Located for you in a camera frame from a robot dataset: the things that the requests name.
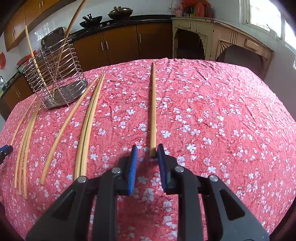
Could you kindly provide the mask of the bunch chopstick two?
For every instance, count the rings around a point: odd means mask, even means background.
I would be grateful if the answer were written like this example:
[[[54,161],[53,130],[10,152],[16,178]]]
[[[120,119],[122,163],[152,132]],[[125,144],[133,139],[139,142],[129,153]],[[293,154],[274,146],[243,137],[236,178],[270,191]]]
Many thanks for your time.
[[[28,121],[27,127],[24,131],[24,134],[23,134],[23,137],[22,137],[19,149],[18,149],[18,155],[17,155],[17,159],[16,159],[14,187],[15,187],[15,189],[18,189],[18,193],[20,195],[22,195],[22,168],[23,168],[23,162],[24,162],[24,156],[25,156],[25,149],[26,149],[26,145],[28,142],[29,130],[31,128],[33,120],[36,119],[35,116],[38,114],[40,106],[41,106],[41,104],[39,103],[36,106],[30,120]]]

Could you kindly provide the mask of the bunch chopstick three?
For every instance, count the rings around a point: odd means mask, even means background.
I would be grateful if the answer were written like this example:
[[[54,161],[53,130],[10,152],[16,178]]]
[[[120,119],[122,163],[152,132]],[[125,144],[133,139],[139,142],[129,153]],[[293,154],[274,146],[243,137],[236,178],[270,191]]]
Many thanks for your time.
[[[39,109],[40,109],[40,106],[39,105],[36,106],[36,109],[34,110],[34,113],[38,114]],[[29,123],[30,123],[30,121],[28,122],[28,125],[26,127],[26,130],[25,130],[25,133],[24,133],[24,139],[21,142],[20,164],[19,164],[19,167],[18,167],[18,194],[20,196],[22,195],[23,159],[24,159],[24,155],[25,155],[25,145],[26,145],[26,138],[27,138],[27,132],[28,132],[28,128],[29,128]]]

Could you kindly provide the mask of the bunch chopstick four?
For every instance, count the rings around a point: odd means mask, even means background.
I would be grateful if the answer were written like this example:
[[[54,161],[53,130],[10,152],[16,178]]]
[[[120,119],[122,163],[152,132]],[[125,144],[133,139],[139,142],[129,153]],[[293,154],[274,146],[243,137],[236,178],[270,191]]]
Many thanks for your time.
[[[26,145],[25,145],[25,155],[23,159],[23,195],[24,199],[28,199],[28,192],[27,192],[27,162],[28,162],[28,155],[29,155],[29,147],[30,147],[30,141],[31,141],[31,136],[33,132],[33,128],[35,125],[37,114],[34,113],[32,115],[32,118],[29,123],[29,128],[27,132],[27,138],[26,138]]]

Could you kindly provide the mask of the paired chopstick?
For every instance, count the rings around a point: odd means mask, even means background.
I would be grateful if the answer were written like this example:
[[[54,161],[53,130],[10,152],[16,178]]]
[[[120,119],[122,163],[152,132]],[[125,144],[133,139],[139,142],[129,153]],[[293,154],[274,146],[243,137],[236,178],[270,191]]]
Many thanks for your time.
[[[84,140],[85,140],[85,135],[86,135],[86,130],[87,130],[87,125],[91,113],[91,109],[93,106],[93,102],[95,100],[95,95],[96,92],[99,88],[100,82],[104,78],[105,74],[102,74],[97,82],[97,85],[95,87],[95,90],[93,91],[92,97],[89,102],[88,109],[85,114],[82,130],[81,130],[81,135],[80,135],[80,140],[79,140],[79,145],[77,149],[77,154],[76,154],[76,161],[75,161],[75,169],[74,169],[74,180],[76,180],[80,176],[80,168],[81,168],[81,159],[82,159],[82,151],[83,151],[83,145],[84,145]]]
[[[81,165],[80,165],[80,176],[86,176],[87,175],[87,160],[88,160],[88,148],[89,148],[89,142],[90,142],[90,135],[92,130],[92,124],[93,124],[93,118],[95,115],[95,110],[97,107],[97,102],[99,99],[100,91],[102,88],[102,84],[104,82],[105,74],[102,74],[100,81],[95,89],[94,92],[94,99],[92,101],[90,113],[88,114],[88,121],[86,125],[85,130],[85,137],[84,137],[84,143],[83,143],[83,149],[82,149],[82,156],[81,156]]]

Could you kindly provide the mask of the bunch chopstick one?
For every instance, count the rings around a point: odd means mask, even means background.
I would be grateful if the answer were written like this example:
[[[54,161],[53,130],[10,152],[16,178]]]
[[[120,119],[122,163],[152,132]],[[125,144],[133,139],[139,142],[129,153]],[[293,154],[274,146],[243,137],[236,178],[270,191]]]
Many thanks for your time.
[[[39,78],[41,79],[41,82],[43,84],[43,86],[45,87],[45,89],[47,90],[48,93],[49,92],[49,89],[46,85],[46,82],[44,81],[44,78],[41,74],[41,71],[40,71],[40,68],[37,64],[37,61],[36,61],[36,58],[35,58],[35,55],[34,55],[34,52],[33,52],[33,49],[32,49],[32,46],[31,46],[31,42],[30,42],[30,38],[29,38],[29,32],[28,32],[28,27],[27,25],[25,25],[25,35],[26,35],[26,40],[27,40],[27,44],[28,44],[28,48],[29,48],[29,51],[30,51],[30,55],[31,55],[31,58],[33,60],[33,63],[34,63],[34,66],[35,66],[35,69],[36,69],[36,72],[37,74],[39,75]]]

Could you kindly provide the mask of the wire utensil holder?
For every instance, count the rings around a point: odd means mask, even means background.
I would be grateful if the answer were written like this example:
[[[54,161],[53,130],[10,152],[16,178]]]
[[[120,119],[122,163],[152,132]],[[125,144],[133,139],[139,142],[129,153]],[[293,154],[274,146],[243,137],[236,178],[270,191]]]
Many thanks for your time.
[[[59,27],[41,39],[39,53],[23,65],[30,88],[47,110],[73,103],[87,89],[74,44]]]

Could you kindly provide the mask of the pink floral tablecloth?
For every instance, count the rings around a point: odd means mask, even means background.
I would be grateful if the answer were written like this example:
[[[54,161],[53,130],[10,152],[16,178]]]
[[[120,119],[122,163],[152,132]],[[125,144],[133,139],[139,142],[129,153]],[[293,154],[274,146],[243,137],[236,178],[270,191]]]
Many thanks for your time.
[[[157,141],[194,174],[217,175],[273,232],[295,198],[295,120],[249,69],[201,60],[138,60],[86,72],[105,74],[88,148],[87,176],[98,177],[138,148],[132,196],[118,198],[119,240],[176,240],[178,198],[163,192],[149,156],[151,66],[157,85]],[[11,143],[35,96],[19,102],[1,132]],[[76,154],[92,92],[81,104],[38,111],[27,162],[28,199],[14,187],[19,146],[39,100],[1,165],[1,206],[21,237],[74,181]]]

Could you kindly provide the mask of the brown upper cabinets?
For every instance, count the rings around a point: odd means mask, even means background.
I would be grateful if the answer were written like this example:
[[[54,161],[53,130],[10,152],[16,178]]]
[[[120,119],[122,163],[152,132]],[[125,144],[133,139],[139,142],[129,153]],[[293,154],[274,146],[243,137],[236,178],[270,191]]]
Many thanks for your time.
[[[10,51],[24,39],[25,28],[28,31],[33,30],[47,17],[72,2],[72,0],[25,1],[4,28],[6,51]]]

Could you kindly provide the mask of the brown cabinets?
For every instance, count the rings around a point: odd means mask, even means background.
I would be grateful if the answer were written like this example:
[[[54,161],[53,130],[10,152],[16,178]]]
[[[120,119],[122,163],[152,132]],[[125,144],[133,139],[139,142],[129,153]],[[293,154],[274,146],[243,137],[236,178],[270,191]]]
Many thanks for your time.
[[[68,38],[75,46],[82,71],[138,59],[171,58],[173,24],[170,19],[131,20],[81,30]],[[1,114],[8,118],[17,103],[35,94],[22,73],[1,96]]]
[[[10,51],[24,39],[25,28],[28,31],[33,30],[47,17],[72,2],[72,0],[25,1],[4,28],[6,51]]]

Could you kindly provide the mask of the brown lower cabinets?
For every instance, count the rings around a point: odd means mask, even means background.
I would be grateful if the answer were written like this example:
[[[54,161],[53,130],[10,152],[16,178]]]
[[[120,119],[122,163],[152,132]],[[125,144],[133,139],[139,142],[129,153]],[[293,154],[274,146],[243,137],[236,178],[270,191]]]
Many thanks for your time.
[[[68,38],[75,46],[82,71],[138,59],[171,58],[173,24],[170,19],[131,20],[81,30]],[[1,114],[8,118],[17,103],[35,94],[22,73],[1,96]]]

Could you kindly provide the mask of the cream wooden side table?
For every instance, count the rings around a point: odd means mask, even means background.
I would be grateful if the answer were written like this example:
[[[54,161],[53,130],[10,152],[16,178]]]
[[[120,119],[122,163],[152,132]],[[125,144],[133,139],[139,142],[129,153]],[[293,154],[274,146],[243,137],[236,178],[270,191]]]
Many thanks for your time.
[[[198,34],[203,44],[205,59],[215,61],[228,47],[235,45],[261,57],[263,69],[260,78],[265,79],[274,51],[248,32],[229,23],[213,18],[173,17],[173,37],[178,30]]]

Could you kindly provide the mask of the lidded wok right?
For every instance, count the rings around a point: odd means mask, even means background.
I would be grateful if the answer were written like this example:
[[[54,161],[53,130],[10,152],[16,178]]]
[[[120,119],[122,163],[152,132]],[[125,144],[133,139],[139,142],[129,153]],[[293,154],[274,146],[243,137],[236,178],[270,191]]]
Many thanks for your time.
[[[133,9],[114,6],[113,10],[109,12],[108,16],[113,20],[122,20],[130,17],[133,13]]]

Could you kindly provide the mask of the red bags and bottles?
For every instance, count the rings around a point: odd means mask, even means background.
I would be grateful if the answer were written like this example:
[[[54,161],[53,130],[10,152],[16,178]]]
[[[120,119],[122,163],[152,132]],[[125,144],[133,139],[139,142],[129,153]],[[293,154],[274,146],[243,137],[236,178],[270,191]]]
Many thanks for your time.
[[[214,18],[212,5],[206,0],[176,1],[174,14],[177,17]]]

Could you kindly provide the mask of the window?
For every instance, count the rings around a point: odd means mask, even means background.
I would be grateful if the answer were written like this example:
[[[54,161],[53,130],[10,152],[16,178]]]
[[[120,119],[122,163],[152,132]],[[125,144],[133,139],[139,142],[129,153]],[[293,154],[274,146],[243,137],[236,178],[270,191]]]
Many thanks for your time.
[[[295,49],[295,27],[272,1],[240,1],[243,23],[267,32]]]

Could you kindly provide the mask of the red wall ornament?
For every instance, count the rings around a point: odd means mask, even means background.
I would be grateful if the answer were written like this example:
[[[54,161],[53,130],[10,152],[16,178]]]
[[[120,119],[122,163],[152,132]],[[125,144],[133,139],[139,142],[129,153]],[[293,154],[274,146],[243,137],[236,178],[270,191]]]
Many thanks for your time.
[[[4,69],[6,66],[6,57],[4,52],[0,53],[0,69]]]

